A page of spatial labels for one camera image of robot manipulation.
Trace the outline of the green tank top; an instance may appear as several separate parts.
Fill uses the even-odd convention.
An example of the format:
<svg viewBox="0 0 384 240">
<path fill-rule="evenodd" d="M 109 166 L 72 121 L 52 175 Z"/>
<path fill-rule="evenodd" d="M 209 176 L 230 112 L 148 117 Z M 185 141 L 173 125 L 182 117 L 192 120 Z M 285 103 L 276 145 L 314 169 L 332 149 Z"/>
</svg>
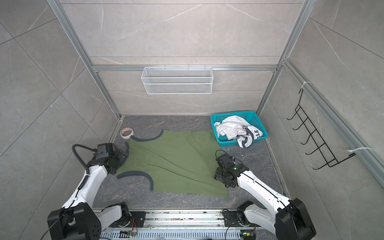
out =
<svg viewBox="0 0 384 240">
<path fill-rule="evenodd" d="M 155 192 L 228 196 L 225 185 L 214 179 L 220 146 L 212 130 L 162 130 L 152 139 L 132 136 L 127 147 L 128 158 L 117 170 L 118 179 L 146 177 Z"/>
</svg>

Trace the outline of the teal plastic basket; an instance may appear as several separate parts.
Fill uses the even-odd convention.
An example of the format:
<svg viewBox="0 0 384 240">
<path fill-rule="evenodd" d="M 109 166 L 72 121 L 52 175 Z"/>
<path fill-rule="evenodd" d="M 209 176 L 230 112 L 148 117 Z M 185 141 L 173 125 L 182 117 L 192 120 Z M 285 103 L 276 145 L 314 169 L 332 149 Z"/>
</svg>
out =
<svg viewBox="0 0 384 240">
<path fill-rule="evenodd" d="M 220 147 L 246 149 L 268 137 L 266 128 L 253 111 L 215 114 L 211 116 L 211 124 Z"/>
</svg>

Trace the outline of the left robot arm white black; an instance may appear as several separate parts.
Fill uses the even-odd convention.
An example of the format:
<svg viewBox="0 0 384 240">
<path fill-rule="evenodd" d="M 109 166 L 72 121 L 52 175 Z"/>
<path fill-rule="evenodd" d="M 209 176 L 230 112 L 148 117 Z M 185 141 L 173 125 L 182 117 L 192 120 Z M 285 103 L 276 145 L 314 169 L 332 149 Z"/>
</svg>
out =
<svg viewBox="0 0 384 240">
<path fill-rule="evenodd" d="M 81 182 L 63 206 L 52 211 L 47 219 L 47 233 L 53 240 L 98 240 L 110 226 L 126 227 L 133 218 L 126 203 L 118 203 L 93 211 L 96 194 L 107 175 L 115 175 L 128 158 L 113 143 L 99 144 L 97 148 L 72 146 L 74 156 L 84 167 Z"/>
</svg>

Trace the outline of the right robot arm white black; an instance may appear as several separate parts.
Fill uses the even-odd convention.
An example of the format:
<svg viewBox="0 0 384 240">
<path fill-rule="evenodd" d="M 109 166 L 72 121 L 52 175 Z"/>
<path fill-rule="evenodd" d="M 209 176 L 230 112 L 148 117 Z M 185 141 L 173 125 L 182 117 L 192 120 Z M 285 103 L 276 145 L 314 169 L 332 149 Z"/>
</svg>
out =
<svg viewBox="0 0 384 240">
<path fill-rule="evenodd" d="M 225 184 L 226 188 L 240 187 L 257 199 L 264 207 L 260 208 L 251 201 L 237 207 L 236 214 L 230 217 L 223 210 L 230 227 L 250 225 L 260 226 L 279 240 L 311 240 L 317 231 L 305 204 L 279 194 L 262 182 L 244 163 L 228 153 L 216 158 L 218 168 L 215 180 Z"/>
</svg>

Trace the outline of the white navy tank top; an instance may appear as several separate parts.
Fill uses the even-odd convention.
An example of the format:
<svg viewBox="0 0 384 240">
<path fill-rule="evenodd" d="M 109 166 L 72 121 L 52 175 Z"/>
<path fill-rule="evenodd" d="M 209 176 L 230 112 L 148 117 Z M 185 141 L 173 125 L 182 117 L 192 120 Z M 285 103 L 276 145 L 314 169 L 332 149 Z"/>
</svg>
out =
<svg viewBox="0 0 384 240">
<path fill-rule="evenodd" d="M 248 148 L 252 143 L 263 137 L 264 134 L 258 128 L 250 125 L 239 116 L 230 116 L 221 123 L 214 123 L 217 137 L 226 136 L 228 140 L 236 140 L 241 148 Z"/>
</svg>

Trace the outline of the tape roll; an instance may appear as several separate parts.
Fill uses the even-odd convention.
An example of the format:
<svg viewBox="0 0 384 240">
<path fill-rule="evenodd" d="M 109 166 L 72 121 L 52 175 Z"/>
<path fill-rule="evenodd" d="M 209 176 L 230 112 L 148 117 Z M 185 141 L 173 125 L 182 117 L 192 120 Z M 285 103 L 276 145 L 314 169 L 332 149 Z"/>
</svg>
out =
<svg viewBox="0 0 384 240">
<path fill-rule="evenodd" d="M 130 139 L 131 136 L 134 135 L 134 130 L 132 128 L 123 128 L 121 131 L 120 131 L 120 136 L 121 138 L 127 140 L 127 139 Z"/>
</svg>

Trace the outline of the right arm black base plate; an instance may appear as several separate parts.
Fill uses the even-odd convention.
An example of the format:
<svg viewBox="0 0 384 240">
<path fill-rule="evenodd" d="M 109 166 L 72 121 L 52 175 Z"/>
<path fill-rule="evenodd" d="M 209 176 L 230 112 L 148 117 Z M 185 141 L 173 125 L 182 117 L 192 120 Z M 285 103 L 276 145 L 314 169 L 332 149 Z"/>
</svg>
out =
<svg viewBox="0 0 384 240">
<path fill-rule="evenodd" d="M 222 210 L 226 227 L 260 227 L 256 224 L 251 224 L 245 217 L 242 211 L 229 211 L 227 209 Z"/>
</svg>

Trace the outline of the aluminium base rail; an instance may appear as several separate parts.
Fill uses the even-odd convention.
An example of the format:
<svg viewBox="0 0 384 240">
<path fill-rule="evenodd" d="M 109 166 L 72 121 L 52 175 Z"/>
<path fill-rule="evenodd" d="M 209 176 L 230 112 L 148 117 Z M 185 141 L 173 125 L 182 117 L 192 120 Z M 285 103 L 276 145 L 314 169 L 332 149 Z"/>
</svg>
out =
<svg viewBox="0 0 384 240">
<path fill-rule="evenodd" d="M 226 227 L 224 209 L 131 210 L 145 211 L 142 228 L 110 226 L 102 240 L 246 240 L 276 236 L 262 227 Z"/>
</svg>

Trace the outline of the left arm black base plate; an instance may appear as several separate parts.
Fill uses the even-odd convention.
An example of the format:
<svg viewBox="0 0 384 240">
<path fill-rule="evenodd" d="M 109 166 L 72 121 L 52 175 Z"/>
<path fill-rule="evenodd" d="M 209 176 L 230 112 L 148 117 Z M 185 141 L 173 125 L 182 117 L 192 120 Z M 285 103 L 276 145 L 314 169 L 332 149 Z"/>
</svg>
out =
<svg viewBox="0 0 384 240">
<path fill-rule="evenodd" d="M 142 228 L 146 219 L 145 211 L 129 212 L 123 216 L 123 220 L 118 224 L 121 228 Z"/>
</svg>

